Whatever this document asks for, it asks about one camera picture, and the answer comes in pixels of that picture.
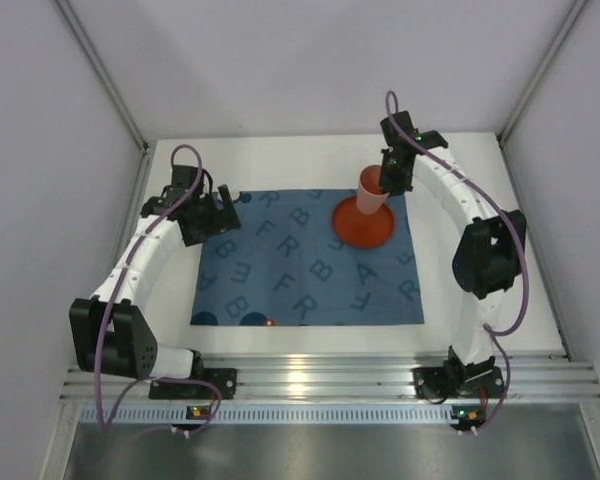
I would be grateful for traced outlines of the pink plastic cup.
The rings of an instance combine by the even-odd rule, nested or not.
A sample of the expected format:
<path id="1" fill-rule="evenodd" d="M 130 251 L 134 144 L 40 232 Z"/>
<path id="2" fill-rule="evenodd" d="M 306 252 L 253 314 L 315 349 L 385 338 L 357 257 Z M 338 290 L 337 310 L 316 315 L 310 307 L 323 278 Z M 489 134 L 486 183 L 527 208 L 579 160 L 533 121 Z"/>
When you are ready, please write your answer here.
<path id="1" fill-rule="evenodd" d="M 375 214 L 388 198 L 388 194 L 380 188 L 380 174 L 380 165 L 370 165 L 359 175 L 356 207 L 364 215 Z"/>

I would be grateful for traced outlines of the red round plate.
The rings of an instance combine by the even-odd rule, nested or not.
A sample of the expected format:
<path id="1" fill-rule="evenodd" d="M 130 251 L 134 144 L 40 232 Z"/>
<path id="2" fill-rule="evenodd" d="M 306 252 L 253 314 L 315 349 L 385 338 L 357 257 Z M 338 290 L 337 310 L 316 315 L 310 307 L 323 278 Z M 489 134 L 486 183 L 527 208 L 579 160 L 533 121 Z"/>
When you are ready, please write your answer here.
<path id="1" fill-rule="evenodd" d="M 377 212 L 366 215 L 358 210 L 355 197 L 348 197 L 338 203 L 332 212 L 331 223 L 340 241 L 359 249 L 382 246 L 395 230 L 394 214 L 386 204 Z"/>

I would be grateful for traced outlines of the blue letter-print placemat cloth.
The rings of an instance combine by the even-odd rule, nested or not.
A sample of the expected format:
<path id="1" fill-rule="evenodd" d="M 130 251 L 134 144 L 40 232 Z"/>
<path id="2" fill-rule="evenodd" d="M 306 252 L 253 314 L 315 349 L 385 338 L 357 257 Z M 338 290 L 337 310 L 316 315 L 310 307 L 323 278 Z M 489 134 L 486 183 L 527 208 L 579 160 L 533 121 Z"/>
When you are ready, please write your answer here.
<path id="1" fill-rule="evenodd" d="M 406 203 L 388 241 L 358 249 L 331 215 L 350 190 L 246 191 L 241 227 L 202 246 L 193 326 L 419 325 L 424 313 Z"/>

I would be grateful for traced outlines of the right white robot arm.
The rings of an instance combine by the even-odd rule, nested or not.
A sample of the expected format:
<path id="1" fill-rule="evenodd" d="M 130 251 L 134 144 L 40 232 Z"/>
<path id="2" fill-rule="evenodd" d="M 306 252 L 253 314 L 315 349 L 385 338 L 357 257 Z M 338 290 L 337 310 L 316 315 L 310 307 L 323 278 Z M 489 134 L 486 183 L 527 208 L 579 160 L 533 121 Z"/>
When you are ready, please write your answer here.
<path id="1" fill-rule="evenodd" d="M 465 366 L 485 362 L 493 355 L 492 339 L 515 332 L 528 310 L 526 218 L 519 210 L 500 209 L 451 158 L 442 135 L 418 132 L 408 112 L 389 114 L 380 126 L 387 145 L 382 150 L 381 190 L 401 196 L 412 191 L 412 182 L 418 180 L 461 234 L 452 272 L 464 294 L 459 329 L 449 356 Z M 518 317 L 511 327 L 497 330 L 504 294 L 517 278 L 522 279 Z"/>

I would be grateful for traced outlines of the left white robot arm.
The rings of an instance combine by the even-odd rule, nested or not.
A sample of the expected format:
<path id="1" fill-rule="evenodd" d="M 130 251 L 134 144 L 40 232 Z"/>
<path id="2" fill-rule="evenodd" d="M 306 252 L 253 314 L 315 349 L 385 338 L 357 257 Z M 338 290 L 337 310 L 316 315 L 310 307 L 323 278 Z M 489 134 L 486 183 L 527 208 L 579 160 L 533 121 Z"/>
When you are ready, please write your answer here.
<path id="1" fill-rule="evenodd" d="M 200 378 L 199 352 L 162 345 L 144 312 L 170 255 L 241 225 L 229 188 L 198 167 L 176 165 L 171 182 L 141 208 L 136 230 L 106 280 L 76 299 L 69 321 L 78 366 L 146 380 Z"/>

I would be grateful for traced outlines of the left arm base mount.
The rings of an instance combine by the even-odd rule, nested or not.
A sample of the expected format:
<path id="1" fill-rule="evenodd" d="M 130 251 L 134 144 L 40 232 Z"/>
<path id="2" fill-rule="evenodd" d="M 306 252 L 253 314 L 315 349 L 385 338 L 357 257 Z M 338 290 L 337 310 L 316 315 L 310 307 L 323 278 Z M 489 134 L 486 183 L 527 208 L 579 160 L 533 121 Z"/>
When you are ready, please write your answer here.
<path id="1" fill-rule="evenodd" d="M 200 379 L 153 380 L 151 400 L 232 400 L 238 380 L 234 368 L 206 368 Z"/>

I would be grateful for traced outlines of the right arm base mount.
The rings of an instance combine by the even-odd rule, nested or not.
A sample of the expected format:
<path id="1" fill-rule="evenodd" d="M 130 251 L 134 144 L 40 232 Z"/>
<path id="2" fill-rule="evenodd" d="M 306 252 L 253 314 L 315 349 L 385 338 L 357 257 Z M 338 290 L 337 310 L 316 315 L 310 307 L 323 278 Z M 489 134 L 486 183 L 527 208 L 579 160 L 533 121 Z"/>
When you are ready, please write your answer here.
<path id="1" fill-rule="evenodd" d="M 504 379 L 498 367 L 464 383 L 453 380 L 442 367 L 420 367 L 412 374 L 416 398 L 434 404 L 455 399 L 480 399 L 482 394 L 488 399 L 499 399 L 504 389 Z"/>

